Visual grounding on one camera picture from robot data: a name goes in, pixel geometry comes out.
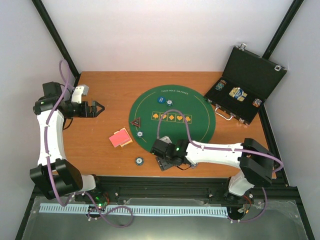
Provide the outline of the light blue poker chip stack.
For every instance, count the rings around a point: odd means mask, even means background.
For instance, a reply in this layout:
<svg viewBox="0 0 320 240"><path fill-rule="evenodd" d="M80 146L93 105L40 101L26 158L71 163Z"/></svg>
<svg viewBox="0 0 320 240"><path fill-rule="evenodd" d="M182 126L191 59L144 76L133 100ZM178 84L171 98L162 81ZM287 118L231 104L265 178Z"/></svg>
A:
<svg viewBox="0 0 320 240"><path fill-rule="evenodd" d="M191 165L191 168L194 169L194 168L196 168L197 166L198 166L198 163L192 164L192 165Z"/></svg>

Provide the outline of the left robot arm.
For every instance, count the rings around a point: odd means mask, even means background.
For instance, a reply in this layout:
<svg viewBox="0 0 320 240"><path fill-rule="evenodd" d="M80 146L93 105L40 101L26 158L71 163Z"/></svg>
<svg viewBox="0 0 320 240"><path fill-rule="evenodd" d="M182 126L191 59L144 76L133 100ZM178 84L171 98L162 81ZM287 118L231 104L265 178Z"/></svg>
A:
<svg viewBox="0 0 320 240"><path fill-rule="evenodd" d="M42 88L44 95L33 107L40 128L40 154L37 167L29 171L31 180L49 200L78 191L86 192L92 201L101 200L104 188L99 178L95 174L81 174L68 162L63 129L67 119L96 118L104 106L97 101L89 104L82 100L88 94L87 85L75 87L69 100L64 99L66 89L57 82L44 83Z"/></svg>

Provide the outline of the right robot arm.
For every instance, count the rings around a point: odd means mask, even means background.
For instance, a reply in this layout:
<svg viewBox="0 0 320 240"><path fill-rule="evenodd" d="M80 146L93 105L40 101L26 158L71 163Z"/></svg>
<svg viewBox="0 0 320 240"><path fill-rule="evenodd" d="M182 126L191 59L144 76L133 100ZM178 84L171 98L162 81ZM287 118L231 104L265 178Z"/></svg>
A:
<svg viewBox="0 0 320 240"><path fill-rule="evenodd" d="M168 137L157 138L150 153L161 170L173 166L218 164L239 169L227 184L226 195L242 197L253 187L269 187L273 173L284 167L281 160L252 138L243 143L212 144L180 139L175 144Z"/></svg>

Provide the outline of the red-backed playing card deck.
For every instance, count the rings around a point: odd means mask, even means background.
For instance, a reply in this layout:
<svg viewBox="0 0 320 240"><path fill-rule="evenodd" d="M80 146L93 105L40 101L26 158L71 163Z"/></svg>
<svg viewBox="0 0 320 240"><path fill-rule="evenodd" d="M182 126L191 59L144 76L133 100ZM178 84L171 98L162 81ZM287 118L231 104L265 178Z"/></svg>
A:
<svg viewBox="0 0 320 240"><path fill-rule="evenodd" d="M125 128L120 129L109 137L114 148L129 143L132 139Z"/></svg>

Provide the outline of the yellow playing card box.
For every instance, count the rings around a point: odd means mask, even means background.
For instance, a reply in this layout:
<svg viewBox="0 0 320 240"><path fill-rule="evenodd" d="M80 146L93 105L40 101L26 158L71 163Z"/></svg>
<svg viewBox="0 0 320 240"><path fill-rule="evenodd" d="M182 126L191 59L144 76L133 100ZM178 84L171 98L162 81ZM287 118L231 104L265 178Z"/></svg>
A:
<svg viewBox="0 0 320 240"><path fill-rule="evenodd" d="M114 147L118 147L118 146L123 147L123 146L126 146L127 144L132 143L133 140L129 135L128 131L126 130L126 128L124 127L113 134L113 142L114 142Z"/></svg>

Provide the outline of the round green poker mat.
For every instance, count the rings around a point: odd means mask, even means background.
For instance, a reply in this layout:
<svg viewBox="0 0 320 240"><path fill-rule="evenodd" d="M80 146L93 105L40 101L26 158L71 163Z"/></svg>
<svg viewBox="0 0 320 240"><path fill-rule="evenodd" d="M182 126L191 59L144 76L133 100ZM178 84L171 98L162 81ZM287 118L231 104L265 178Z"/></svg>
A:
<svg viewBox="0 0 320 240"><path fill-rule="evenodd" d="M158 103L158 97L172 100L173 105ZM140 127L130 124L136 118L141 120ZM181 85L161 85L144 92L133 103L128 122L134 140L147 152L151 151L157 136L168 136L174 144L188 136L208 143L216 128L212 106L202 94ZM143 137L137 137L138 131L143 132Z"/></svg>

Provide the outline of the black triangular all-in marker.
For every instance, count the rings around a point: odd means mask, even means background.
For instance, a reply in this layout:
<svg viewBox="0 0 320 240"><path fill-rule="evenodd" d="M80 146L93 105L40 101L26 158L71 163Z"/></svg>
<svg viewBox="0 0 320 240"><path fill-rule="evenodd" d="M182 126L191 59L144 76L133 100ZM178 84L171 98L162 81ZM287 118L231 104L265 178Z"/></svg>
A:
<svg viewBox="0 0 320 240"><path fill-rule="evenodd" d="M137 128L140 128L140 127L141 127L141 118L138 117L138 118L132 120L132 121L130 122L130 124L131 124L132 126L135 126L135 127L137 127Z"/></svg>

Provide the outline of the blue small blind button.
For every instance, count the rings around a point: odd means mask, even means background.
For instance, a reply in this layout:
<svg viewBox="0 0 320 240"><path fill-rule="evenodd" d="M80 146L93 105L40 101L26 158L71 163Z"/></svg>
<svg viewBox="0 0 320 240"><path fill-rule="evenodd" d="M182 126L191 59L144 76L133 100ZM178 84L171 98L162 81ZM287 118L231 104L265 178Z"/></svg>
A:
<svg viewBox="0 0 320 240"><path fill-rule="evenodd" d="M159 96L157 98L157 102L160 103L160 104L164 104L166 102L166 98L163 97L163 96Z"/></svg>

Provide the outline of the chips in case left slot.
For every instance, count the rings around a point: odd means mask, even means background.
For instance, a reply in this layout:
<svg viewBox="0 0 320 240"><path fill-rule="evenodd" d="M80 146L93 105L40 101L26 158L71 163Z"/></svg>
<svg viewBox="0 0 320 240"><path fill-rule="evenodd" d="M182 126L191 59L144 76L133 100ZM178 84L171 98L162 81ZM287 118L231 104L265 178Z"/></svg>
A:
<svg viewBox="0 0 320 240"><path fill-rule="evenodd" d="M225 80L221 79L221 80L215 85L214 88L215 88L217 91L221 91L226 84L227 84L227 82L226 82Z"/></svg>

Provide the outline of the chips in case slot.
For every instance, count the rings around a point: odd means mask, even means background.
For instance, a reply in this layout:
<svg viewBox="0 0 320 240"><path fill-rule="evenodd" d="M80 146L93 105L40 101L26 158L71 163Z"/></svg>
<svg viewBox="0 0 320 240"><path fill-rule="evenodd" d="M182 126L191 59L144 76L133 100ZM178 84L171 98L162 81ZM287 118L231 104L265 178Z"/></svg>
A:
<svg viewBox="0 0 320 240"><path fill-rule="evenodd" d="M262 100L256 98L253 102L252 102L252 105L256 108L259 108L262 104Z"/></svg>
<svg viewBox="0 0 320 240"><path fill-rule="evenodd" d="M221 91L226 84L227 84L227 82L226 82L225 80L221 79L221 80L215 85L214 88L215 88L217 91Z"/></svg>

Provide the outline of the blue card deck in case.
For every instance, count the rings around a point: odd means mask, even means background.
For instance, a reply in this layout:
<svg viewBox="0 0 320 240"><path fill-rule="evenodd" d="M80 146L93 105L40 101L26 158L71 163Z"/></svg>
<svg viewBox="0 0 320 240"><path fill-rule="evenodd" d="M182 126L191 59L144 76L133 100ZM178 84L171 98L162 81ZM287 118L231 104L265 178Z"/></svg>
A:
<svg viewBox="0 0 320 240"><path fill-rule="evenodd" d="M243 102L245 98L248 96L247 93L244 92L244 90L240 87L234 87L230 92L229 95L236 99L239 102Z"/></svg>

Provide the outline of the chips in case right slot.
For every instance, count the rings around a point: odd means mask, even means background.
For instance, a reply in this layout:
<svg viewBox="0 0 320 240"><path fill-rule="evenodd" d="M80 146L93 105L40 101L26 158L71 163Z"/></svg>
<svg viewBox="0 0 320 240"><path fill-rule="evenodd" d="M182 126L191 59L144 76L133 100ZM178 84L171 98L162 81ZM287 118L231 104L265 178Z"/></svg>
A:
<svg viewBox="0 0 320 240"><path fill-rule="evenodd" d="M262 100L256 98L253 102L252 102L252 105L256 108L259 108L262 104Z"/></svg>

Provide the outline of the black poker case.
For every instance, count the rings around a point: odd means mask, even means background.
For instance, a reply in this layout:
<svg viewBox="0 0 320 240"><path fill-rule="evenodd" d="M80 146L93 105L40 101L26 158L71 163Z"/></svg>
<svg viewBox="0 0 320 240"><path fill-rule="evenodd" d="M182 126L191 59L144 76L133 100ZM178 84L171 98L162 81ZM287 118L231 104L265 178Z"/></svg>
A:
<svg viewBox="0 0 320 240"><path fill-rule="evenodd" d="M229 117L250 125L260 108L287 73L287 69L268 59L245 49L245 44L234 46L219 80L204 95L204 99L222 110ZM215 86L220 80L226 85L222 90ZM233 88L241 88L247 93L244 101L238 101L229 95ZM262 100L259 108L252 105L255 99Z"/></svg>

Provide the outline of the black aluminium frame rail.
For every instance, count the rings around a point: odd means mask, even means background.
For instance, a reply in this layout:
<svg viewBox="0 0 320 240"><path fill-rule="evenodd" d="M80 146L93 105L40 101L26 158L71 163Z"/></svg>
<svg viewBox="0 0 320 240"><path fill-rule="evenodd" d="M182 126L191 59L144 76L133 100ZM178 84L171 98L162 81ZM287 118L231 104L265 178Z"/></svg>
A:
<svg viewBox="0 0 320 240"><path fill-rule="evenodd" d="M130 199L200 200L224 207L252 205L264 198L263 189L254 187L244 196L227 192L227 178L98 176L97 187L89 190L96 203L109 201L123 205Z"/></svg>

